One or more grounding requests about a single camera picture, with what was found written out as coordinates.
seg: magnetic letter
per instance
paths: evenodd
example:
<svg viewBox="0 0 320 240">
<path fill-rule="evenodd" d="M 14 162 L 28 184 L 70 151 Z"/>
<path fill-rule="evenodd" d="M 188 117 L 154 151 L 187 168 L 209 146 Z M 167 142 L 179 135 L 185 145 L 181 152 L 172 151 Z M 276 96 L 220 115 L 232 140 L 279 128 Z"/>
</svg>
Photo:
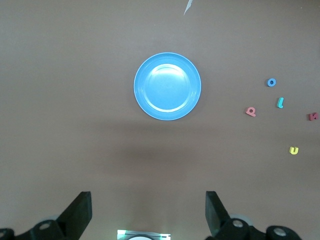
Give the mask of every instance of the magnetic letter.
<svg viewBox="0 0 320 240">
<path fill-rule="evenodd" d="M 299 148 L 298 148 L 298 147 L 293 147 L 293 146 L 291 146 L 289 152 L 290 152 L 292 155 L 296 155 L 296 154 L 298 153 L 298 151 L 299 151 Z"/>
<path fill-rule="evenodd" d="M 255 112 L 256 112 L 256 109 L 254 107 L 248 107 L 248 109 L 246 110 L 246 114 L 250 115 L 251 117 L 255 117 Z"/>
<path fill-rule="evenodd" d="M 277 84 L 277 80 L 275 80 L 274 78 L 270 78 L 267 82 L 269 87 L 273 87 L 274 85 Z"/>
<path fill-rule="evenodd" d="M 317 112 L 309 114 L 309 120 L 310 121 L 317 120 L 317 119 L 319 119 L 319 114 Z"/>
<path fill-rule="evenodd" d="M 280 97 L 279 98 L 279 101 L 278 101 L 278 108 L 282 109 L 284 106 L 283 106 L 283 102 L 284 102 L 284 98 L 283 97 Z"/>
</svg>

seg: plate center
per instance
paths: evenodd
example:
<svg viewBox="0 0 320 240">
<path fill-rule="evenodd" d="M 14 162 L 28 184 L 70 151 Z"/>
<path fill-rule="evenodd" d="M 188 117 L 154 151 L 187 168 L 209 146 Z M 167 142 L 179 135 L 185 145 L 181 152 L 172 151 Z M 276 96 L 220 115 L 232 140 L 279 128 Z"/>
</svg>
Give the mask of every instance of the plate center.
<svg viewBox="0 0 320 240">
<path fill-rule="evenodd" d="M 161 112 L 181 109 L 190 95 L 190 81 L 186 73 L 173 64 L 155 67 L 144 86 L 148 103 Z"/>
</svg>

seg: blue plate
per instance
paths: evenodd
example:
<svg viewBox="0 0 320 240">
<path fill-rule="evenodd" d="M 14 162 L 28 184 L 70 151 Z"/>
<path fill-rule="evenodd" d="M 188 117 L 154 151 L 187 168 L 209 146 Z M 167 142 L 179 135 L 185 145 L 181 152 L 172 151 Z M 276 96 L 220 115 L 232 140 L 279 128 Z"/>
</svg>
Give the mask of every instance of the blue plate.
<svg viewBox="0 0 320 240">
<path fill-rule="evenodd" d="M 159 120 L 176 120 L 197 104 L 201 79 L 195 65 L 186 57 L 162 52 L 148 58 L 134 78 L 134 95 L 148 115 Z"/>
</svg>

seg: brown surface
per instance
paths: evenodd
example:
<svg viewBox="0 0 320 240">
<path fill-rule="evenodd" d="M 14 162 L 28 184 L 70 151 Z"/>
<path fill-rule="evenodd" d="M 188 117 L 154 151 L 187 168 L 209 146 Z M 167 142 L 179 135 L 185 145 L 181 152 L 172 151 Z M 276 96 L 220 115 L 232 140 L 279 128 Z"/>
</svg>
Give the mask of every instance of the brown surface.
<svg viewBox="0 0 320 240">
<path fill-rule="evenodd" d="M 201 240 L 215 190 L 261 231 L 320 239 L 320 120 L 307 118 L 320 112 L 320 1 L 194 0 L 184 16 L 187 2 L 0 2 L 0 227 L 20 234 L 91 191 L 83 240 Z M 172 122 L 133 94 L 160 52 L 202 79 L 198 105 Z"/>
</svg>

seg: white paper scrap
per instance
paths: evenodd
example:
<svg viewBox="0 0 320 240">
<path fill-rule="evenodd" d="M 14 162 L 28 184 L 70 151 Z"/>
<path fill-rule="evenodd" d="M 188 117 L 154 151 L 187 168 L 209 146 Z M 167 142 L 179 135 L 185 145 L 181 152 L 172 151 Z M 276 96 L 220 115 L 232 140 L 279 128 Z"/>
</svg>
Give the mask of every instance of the white paper scrap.
<svg viewBox="0 0 320 240">
<path fill-rule="evenodd" d="M 188 4 L 186 5 L 186 8 L 185 8 L 185 11 L 184 11 L 184 14 L 183 14 L 183 15 L 185 15 L 185 14 L 186 14 L 186 11 L 188 11 L 188 9 L 191 7 L 192 1 L 193 1 L 193 0 L 189 0 L 189 1 L 188 1 Z"/>
</svg>

